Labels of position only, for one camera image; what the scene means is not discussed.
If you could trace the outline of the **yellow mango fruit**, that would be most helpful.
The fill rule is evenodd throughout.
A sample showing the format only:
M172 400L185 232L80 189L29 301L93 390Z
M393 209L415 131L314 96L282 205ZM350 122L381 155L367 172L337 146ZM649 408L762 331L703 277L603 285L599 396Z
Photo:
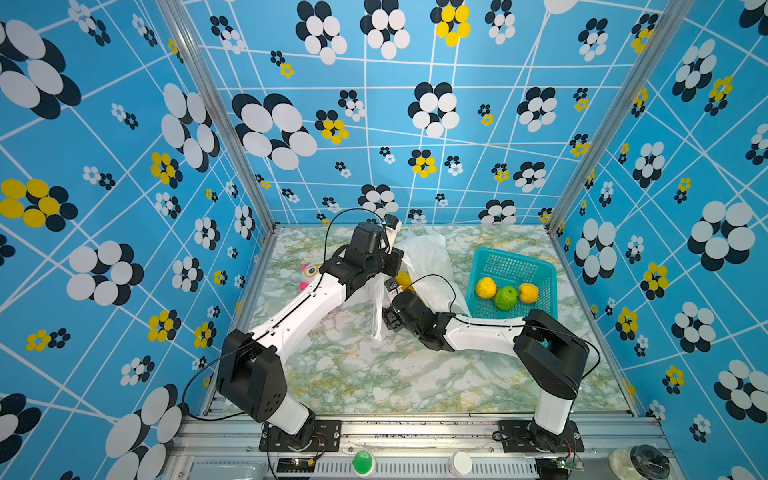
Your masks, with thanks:
M395 277L395 280L401 290L409 290L413 283L411 276L406 271L401 271Z

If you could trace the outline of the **white translucent plastic bag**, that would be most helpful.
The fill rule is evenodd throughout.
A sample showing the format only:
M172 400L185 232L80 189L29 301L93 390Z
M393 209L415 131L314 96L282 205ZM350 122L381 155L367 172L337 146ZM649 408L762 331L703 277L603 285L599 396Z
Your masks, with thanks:
M445 277L448 284L441 283L438 278L427 278L423 284L417 286L419 292L425 296L425 303L438 311L448 311L449 303L453 299L450 288L456 292L455 300L450 311L457 314L468 314L469 309L464 295L454 280L452 263L448 255L446 237L431 229L425 230L419 235L420 230L407 230L408 237L398 240L398 248L404 252L400 267L416 280L423 275L437 274ZM373 305L373 330L372 338L381 342L386 336L385 325L382 318L382 309L389 303L385 297L385 280L387 276L379 274L368 281L362 288L362 292L356 292L350 302L369 300Z

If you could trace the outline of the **yellow lemon fruit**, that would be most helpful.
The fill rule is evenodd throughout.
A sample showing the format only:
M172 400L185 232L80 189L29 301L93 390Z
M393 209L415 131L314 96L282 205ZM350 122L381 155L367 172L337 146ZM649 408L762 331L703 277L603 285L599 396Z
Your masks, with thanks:
M483 277L475 284L475 295L483 300L493 299L497 290L497 284L491 277Z

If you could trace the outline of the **green fruit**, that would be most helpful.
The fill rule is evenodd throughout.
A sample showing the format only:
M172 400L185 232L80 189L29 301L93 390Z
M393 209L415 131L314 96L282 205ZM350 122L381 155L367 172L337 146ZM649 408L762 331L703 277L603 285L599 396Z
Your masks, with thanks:
M494 306L500 311L511 311L518 302L518 290L513 286L499 288L494 297Z

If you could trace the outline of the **yellow orange round fruit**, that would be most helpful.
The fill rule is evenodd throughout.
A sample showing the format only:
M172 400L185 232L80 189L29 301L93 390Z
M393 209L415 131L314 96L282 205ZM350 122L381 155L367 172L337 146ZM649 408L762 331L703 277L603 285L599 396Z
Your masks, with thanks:
M531 283L522 283L518 287L518 301L524 304L535 304L540 297L539 288Z

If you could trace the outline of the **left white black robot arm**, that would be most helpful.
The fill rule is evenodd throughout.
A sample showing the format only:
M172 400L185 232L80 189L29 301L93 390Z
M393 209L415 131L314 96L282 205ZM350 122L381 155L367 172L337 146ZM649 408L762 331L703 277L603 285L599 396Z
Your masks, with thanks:
M399 220L362 222L348 244L319 268L319 273L291 302L265 323L244 332L235 329L218 362L216 390L259 423L269 423L301 446L314 433L315 414L287 393L283 362L335 308L369 280L397 275L403 251L394 247Z

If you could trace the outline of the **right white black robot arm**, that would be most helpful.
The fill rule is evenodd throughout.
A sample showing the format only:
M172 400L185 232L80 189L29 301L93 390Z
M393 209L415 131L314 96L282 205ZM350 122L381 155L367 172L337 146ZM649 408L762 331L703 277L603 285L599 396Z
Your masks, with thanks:
M531 422L536 434L556 437L566 429L592 344L547 312L532 309L523 317L473 319L435 312L414 292L394 296L382 312L391 331L405 329L433 351L477 350L519 359L539 387Z

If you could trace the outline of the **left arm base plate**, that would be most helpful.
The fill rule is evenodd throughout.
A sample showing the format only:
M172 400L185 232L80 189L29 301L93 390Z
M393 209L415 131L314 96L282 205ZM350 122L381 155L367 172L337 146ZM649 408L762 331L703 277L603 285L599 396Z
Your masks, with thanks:
M338 452L340 448L342 422L339 420L310 419L296 434L268 424L262 432L259 451L264 453Z

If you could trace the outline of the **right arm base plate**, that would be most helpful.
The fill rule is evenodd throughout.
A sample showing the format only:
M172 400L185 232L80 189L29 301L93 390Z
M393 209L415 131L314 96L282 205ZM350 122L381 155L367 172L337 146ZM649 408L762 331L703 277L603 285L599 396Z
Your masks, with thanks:
M585 451L582 435L574 421L568 420L560 434L553 434L533 420L503 420L492 433L505 453L565 455Z

